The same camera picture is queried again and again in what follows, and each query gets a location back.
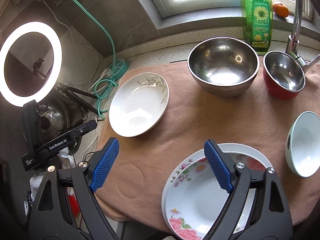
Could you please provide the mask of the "floral pink rimmed plate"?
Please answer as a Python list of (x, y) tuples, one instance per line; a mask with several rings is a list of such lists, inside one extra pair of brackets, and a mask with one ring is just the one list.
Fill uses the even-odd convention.
[[(235, 163), (252, 170), (265, 171), (272, 167), (258, 150), (243, 144), (218, 144), (222, 152)], [(229, 194), (215, 178), (204, 150), (189, 156), (176, 170), (177, 175), (163, 190), (162, 213), (168, 227), (180, 239), (203, 239), (220, 214)], [(244, 230), (253, 205), (255, 189), (249, 190), (244, 209), (233, 233)]]

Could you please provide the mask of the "orange tangerine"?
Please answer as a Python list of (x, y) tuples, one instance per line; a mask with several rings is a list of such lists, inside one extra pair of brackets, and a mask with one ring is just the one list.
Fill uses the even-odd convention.
[(283, 3), (274, 3), (273, 12), (281, 18), (286, 18), (290, 14), (288, 7)]

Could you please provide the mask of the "chrome kitchen faucet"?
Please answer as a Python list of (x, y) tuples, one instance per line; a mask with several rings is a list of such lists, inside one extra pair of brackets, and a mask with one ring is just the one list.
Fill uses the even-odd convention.
[(306, 73), (312, 66), (319, 61), (319, 55), (307, 63), (302, 56), (298, 53), (299, 46), (299, 34), (302, 24), (303, 13), (303, 0), (295, 0), (295, 13), (292, 25), (292, 33), (288, 36), (288, 42), (285, 53), (291, 56), (301, 67), (304, 73)]

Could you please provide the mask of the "large stainless steel bowl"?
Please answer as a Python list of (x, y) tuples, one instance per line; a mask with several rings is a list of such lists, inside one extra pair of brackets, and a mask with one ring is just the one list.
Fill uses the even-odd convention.
[(190, 51), (187, 65), (204, 91), (221, 98), (234, 98), (252, 85), (260, 61), (245, 42), (232, 37), (214, 37)]

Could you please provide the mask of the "pale green ceramic bowl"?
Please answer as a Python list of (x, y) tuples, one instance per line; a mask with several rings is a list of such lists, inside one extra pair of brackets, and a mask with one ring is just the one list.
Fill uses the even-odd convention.
[(319, 169), (319, 116), (312, 111), (301, 113), (292, 124), (286, 139), (285, 158), (290, 170), (308, 178)]

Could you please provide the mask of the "pink towel mat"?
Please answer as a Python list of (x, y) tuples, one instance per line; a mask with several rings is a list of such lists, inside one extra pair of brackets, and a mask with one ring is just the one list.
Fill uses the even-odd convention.
[(245, 144), (264, 154), (281, 179), (293, 224), (307, 219), (319, 200), (319, 174), (295, 175), (287, 166), (285, 148), (297, 116), (319, 112), (319, 65), (310, 68), (305, 88), (292, 100), (271, 96), (262, 73), (236, 98), (213, 96), (199, 87), (185, 62), (133, 69), (124, 80), (148, 71), (167, 80), (168, 107), (153, 129), (119, 137), (118, 157), (95, 194), (105, 215), (168, 231), (161, 211), (164, 185), (178, 164), (213, 139)]

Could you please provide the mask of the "black tripod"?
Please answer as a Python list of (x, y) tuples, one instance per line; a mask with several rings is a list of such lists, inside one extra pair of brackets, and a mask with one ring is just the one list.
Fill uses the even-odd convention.
[(84, 99), (82, 99), (78, 94), (92, 98), (92, 99), (97, 99), (98, 97), (94, 94), (90, 94), (88, 92), (85, 92), (83, 90), (79, 90), (74, 87), (70, 87), (68, 85), (64, 85), (60, 82), (57, 83), (56, 89), (63, 94), (65, 94), (69, 99), (77, 103), (80, 107), (84, 107), (86, 110), (93, 112), (95, 115), (98, 115), (98, 110), (87, 103)]

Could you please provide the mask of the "green dish soap bottle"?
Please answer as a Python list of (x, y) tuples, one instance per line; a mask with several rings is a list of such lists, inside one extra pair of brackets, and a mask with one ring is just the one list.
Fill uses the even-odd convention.
[(272, 0), (240, 0), (244, 39), (257, 53), (266, 53), (272, 40)]

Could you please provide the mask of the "red steel-lined small bowl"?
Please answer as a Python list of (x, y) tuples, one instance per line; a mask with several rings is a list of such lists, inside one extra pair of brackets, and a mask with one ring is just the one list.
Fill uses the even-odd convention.
[(305, 87), (300, 65), (282, 51), (269, 51), (263, 57), (263, 78), (268, 92), (279, 99), (295, 98)]

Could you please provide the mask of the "steel pot lid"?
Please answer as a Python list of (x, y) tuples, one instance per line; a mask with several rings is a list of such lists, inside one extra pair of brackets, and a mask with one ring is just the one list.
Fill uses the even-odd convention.
[(69, 114), (65, 105), (58, 98), (48, 98), (38, 107), (41, 120), (41, 134), (44, 142), (58, 137), (70, 127)]

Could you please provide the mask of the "white plate with leaf pattern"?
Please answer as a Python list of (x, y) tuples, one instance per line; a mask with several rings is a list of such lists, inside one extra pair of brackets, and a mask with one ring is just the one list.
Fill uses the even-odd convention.
[(157, 73), (141, 73), (127, 80), (116, 92), (108, 110), (114, 132), (130, 138), (152, 129), (164, 115), (169, 85)]

